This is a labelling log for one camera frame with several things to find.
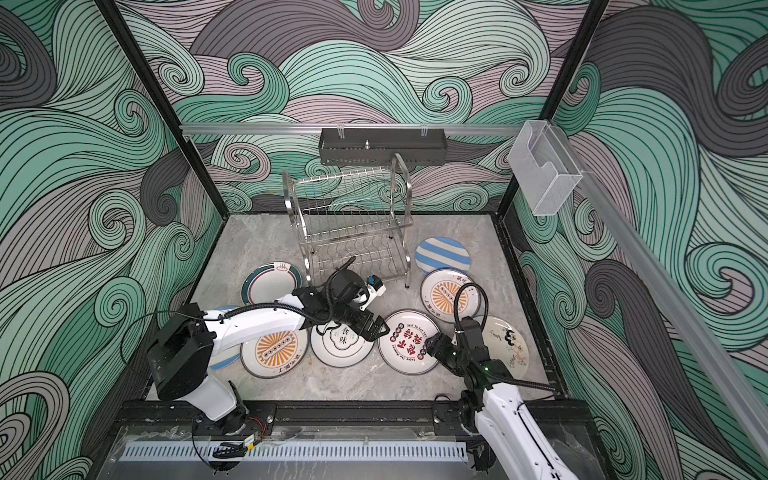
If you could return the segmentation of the white plate teal red rim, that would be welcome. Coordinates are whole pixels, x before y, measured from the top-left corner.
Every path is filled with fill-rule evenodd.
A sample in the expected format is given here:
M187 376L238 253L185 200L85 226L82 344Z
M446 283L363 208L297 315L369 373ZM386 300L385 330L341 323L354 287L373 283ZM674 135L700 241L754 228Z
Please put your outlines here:
M241 298L246 304L270 302L303 286L299 270L284 261L275 261L256 268L244 281Z

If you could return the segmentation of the cream plate small drawings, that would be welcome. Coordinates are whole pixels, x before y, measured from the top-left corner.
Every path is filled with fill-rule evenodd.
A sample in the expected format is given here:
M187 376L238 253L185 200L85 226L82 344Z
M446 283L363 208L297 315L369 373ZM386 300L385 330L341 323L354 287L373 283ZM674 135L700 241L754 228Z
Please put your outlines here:
M522 334L506 320L489 316L482 335L490 357L502 361L514 378L522 379L530 364Z

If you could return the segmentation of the blue cream striped plate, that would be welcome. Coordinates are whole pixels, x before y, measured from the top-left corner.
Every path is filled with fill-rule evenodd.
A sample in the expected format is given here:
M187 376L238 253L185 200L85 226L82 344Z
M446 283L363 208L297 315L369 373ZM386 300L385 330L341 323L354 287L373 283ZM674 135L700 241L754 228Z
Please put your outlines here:
M217 355L212 355L209 361L209 367L212 370L223 369L236 362L240 357L241 346L235 345L229 349L220 351Z

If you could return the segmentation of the steel two-tier dish rack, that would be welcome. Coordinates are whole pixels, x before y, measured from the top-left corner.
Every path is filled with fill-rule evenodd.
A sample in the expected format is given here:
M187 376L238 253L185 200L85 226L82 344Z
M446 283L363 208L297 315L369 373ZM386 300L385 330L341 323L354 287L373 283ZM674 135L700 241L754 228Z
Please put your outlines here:
M282 175L305 282L319 286L349 259L359 276L412 284L406 242L413 225L411 175L401 154L383 166L337 167L324 175Z

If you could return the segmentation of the clear acrylic wall holder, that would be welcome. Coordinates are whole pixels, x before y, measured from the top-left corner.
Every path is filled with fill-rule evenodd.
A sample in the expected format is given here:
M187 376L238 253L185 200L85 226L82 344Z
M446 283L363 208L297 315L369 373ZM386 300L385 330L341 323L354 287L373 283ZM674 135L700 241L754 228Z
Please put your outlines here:
M554 216L583 178L565 132L546 120L526 121L507 160L534 216Z

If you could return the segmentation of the sunburst plate red green rim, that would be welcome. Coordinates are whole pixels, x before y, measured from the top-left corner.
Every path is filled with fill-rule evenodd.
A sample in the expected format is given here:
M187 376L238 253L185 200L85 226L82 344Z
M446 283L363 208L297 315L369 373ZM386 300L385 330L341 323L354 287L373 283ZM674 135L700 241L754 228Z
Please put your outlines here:
M440 322L454 322L454 300L459 289L473 280L458 270L438 269L429 273L420 287L421 301L427 312ZM459 298L459 318L472 317L480 308L480 294L474 288L465 289Z

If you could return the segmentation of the white plate red characters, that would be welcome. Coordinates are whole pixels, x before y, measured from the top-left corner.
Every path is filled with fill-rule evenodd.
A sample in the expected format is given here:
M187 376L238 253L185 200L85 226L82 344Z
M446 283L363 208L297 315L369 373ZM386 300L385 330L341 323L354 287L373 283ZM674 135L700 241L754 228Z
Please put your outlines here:
M426 341L439 333L438 325L416 310L400 310L386 319L389 333L377 340L382 359L395 371L423 375L438 361L427 352Z

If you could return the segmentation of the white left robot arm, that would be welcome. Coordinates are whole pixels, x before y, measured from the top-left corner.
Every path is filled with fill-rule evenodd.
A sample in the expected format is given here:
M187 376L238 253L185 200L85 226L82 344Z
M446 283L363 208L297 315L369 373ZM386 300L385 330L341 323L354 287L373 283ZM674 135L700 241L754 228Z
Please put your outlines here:
M329 322L348 326L372 342L388 332L383 317L369 310L386 286L340 268L320 287L301 287L278 299L229 311L190 303L171 315L150 341L146 358L161 401L184 401L224 434L246 423L249 411L236 387L210 367L213 356L259 337L311 329Z

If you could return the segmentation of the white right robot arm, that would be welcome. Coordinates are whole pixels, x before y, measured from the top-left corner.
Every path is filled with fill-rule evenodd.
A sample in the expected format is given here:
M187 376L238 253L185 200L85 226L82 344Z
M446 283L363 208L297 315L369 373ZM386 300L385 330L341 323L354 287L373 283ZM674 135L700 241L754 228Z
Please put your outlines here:
M460 320L452 337L437 333L426 352L464 380L462 423L477 432L510 479L574 479L576 474L552 447L530 413L506 365L490 356L482 325Z

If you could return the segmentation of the black wall-mounted tray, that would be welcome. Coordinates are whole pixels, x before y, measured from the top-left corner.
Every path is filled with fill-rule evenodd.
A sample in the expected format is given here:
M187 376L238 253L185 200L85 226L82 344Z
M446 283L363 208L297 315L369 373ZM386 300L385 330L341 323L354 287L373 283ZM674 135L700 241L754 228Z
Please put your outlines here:
M324 165L386 166L399 157L412 167L444 164L448 142L442 129L329 128L318 148Z

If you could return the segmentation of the blue white striped plate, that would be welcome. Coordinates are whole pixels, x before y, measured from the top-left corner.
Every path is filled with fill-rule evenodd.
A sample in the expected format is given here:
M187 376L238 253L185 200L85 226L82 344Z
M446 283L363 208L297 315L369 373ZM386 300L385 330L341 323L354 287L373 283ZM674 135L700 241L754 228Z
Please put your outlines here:
M458 241L447 237L430 237L416 248L414 259L417 267L429 274L440 269L453 269L467 273L471 258L467 249Z

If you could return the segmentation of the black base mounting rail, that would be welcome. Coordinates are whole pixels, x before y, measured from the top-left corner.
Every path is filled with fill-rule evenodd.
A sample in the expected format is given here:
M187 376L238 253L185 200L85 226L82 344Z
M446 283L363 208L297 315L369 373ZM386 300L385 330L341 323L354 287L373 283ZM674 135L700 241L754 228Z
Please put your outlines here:
M289 427L406 427L437 436L469 437L478 432L459 401L302 401L245 402L246 414L224 427L182 401L127 401L115 425L190 427L203 436L274 435Z

